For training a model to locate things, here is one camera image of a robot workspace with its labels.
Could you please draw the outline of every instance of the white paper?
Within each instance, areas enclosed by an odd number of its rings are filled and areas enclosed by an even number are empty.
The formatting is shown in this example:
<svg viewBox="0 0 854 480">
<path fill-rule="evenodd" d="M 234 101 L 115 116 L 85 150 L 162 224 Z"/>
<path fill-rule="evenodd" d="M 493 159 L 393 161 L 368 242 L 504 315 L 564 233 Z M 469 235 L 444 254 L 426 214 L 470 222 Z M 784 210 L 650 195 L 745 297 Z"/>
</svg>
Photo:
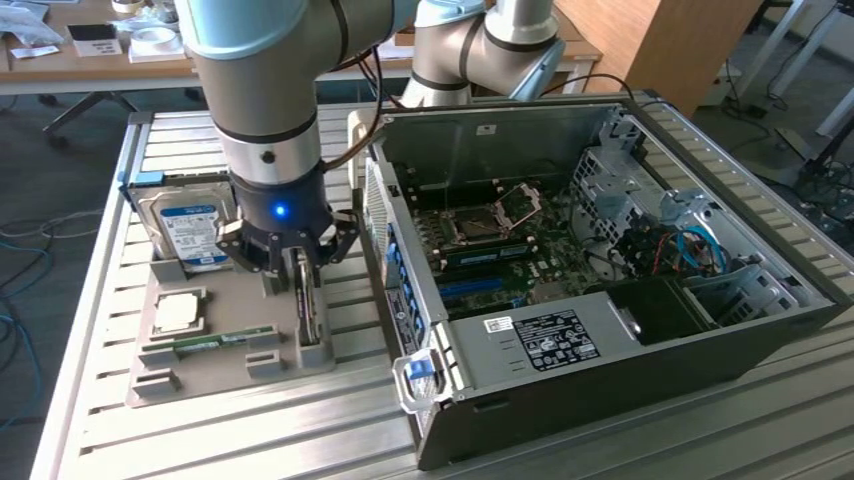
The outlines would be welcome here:
<svg viewBox="0 0 854 480">
<path fill-rule="evenodd" d="M 122 53 L 122 44 L 115 38 L 93 41 L 74 41 L 78 49 L 78 56 L 98 57 L 101 55 L 119 55 Z"/>
<path fill-rule="evenodd" d="M 15 58 L 34 58 L 58 53 L 59 48 L 57 48 L 54 45 L 49 45 L 47 47 L 39 48 L 14 48 L 10 51 L 13 52 L 13 55 L 15 55 Z"/>
</svg>

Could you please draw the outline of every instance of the table leg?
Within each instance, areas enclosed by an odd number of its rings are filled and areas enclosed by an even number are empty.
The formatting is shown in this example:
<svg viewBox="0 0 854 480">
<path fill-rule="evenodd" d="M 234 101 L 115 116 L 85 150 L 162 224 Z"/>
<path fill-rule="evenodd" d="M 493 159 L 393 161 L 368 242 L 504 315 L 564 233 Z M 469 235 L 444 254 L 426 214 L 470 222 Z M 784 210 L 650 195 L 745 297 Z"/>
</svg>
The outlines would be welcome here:
<svg viewBox="0 0 854 480">
<path fill-rule="evenodd" d="M 835 10 L 831 14 L 831 17 L 828 17 L 828 19 L 823 22 L 819 30 L 816 30 L 816 33 L 811 37 L 811 41 L 804 47 L 804 50 L 801 50 L 799 57 L 796 58 L 795 62 L 792 62 L 792 65 L 789 65 L 789 68 L 784 72 L 784 75 L 780 77 L 780 80 L 775 82 L 775 85 L 772 86 L 772 94 L 777 97 L 783 97 L 787 93 L 789 85 L 792 85 L 792 82 L 795 81 L 799 74 L 801 73 L 801 70 L 811 61 L 811 58 L 813 58 L 816 50 L 819 50 L 819 47 L 821 47 L 823 42 L 825 41 L 825 37 L 831 33 L 831 30 L 837 24 L 840 18 L 843 18 L 843 15 L 845 14 L 840 10 Z"/>
<path fill-rule="evenodd" d="M 113 92 L 110 99 L 119 104 L 122 108 L 125 108 L 130 113 L 139 112 L 139 108 L 134 106 L 131 101 L 125 98 L 125 95 L 119 92 Z"/>
<path fill-rule="evenodd" d="M 833 109 L 833 112 L 831 112 L 831 115 L 828 115 L 828 118 L 816 129 L 816 133 L 819 133 L 825 137 L 833 136 L 833 133 L 840 127 L 840 122 L 843 121 L 845 116 L 853 111 L 854 111 L 854 88 L 852 88 L 852 91 L 840 102 L 840 105 L 837 105 L 837 108 Z"/>
<path fill-rule="evenodd" d="M 765 41 L 765 45 L 763 45 L 763 50 L 760 50 L 760 53 L 757 54 L 756 58 L 751 62 L 751 68 L 742 75 L 742 78 L 738 81 L 738 84 L 736 85 L 736 92 L 738 93 L 740 98 L 745 96 L 745 93 L 748 92 L 748 88 L 751 88 L 751 84 L 753 83 L 753 80 L 757 78 L 757 74 L 763 70 L 763 67 L 765 67 L 765 64 L 768 63 L 769 58 L 772 58 L 772 54 L 775 53 L 775 50 L 777 50 L 777 47 L 784 41 L 784 37 L 787 36 L 787 33 L 789 32 L 789 29 L 792 27 L 792 24 L 796 21 L 796 18 L 799 18 L 799 15 L 801 14 L 801 10 L 804 10 L 804 7 L 807 6 L 807 3 L 808 3 L 807 0 L 795 0 L 792 7 L 789 7 L 789 11 L 784 16 L 784 19 L 777 24 L 777 28 L 775 29 L 772 36 Z"/>
<path fill-rule="evenodd" d="M 57 133 L 57 130 L 63 127 L 63 125 L 78 118 L 83 114 L 83 112 L 93 108 L 98 104 L 98 102 L 101 102 L 106 98 L 107 94 L 105 92 L 90 93 L 86 97 L 83 97 L 83 99 L 81 99 L 75 106 L 66 110 L 63 114 L 51 122 L 51 124 L 42 129 L 45 134 L 53 136 Z"/>
</svg>

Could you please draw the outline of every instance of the hard drive label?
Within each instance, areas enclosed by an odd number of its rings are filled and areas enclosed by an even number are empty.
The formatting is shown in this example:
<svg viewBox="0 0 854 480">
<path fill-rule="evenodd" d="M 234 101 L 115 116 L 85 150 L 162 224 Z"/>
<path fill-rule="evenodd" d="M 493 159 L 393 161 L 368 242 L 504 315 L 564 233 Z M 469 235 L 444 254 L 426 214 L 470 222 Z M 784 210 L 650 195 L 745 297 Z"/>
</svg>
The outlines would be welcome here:
<svg viewBox="0 0 854 480">
<path fill-rule="evenodd" d="M 165 208 L 161 210 L 178 258 L 191 265 L 214 265 L 229 257 L 217 248 L 217 220 L 214 205 Z"/>
<path fill-rule="evenodd" d="M 576 310 L 514 322 L 517 335 L 541 372 L 600 356 Z"/>
</svg>

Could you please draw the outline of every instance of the motherboard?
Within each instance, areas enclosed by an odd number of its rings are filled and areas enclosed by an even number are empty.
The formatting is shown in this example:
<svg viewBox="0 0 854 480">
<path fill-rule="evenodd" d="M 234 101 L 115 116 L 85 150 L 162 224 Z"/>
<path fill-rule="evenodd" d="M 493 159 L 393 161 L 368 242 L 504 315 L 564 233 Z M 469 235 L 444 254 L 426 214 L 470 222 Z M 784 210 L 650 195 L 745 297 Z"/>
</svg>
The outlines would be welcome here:
<svg viewBox="0 0 854 480">
<path fill-rule="evenodd" d="M 449 201 L 448 208 L 418 209 L 414 215 L 452 320 L 582 295 L 610 280 L 590 266 L 573 234 L 566 189 L 536 180 L 492 187 L 490 201 L 458 206 Z M 486 199 L 490 192 L 452 195 Z M 430 204 L 430 193 L 421 196 Z"/>
</svg>

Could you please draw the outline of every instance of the blue led light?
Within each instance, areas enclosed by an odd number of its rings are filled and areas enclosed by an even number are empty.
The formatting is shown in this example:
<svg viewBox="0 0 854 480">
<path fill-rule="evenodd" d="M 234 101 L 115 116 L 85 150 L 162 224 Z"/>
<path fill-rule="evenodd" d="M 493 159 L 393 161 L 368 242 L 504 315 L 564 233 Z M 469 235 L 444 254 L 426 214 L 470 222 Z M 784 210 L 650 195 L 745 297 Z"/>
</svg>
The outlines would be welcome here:
<svg viewBox="0 0 854 480">
<path fill-rule="evenodd" d="M 279 218 L 286 218 L 289 216 L 289 207 L 279 204 L 273 208 L 273 213 Z"/>
</svg>

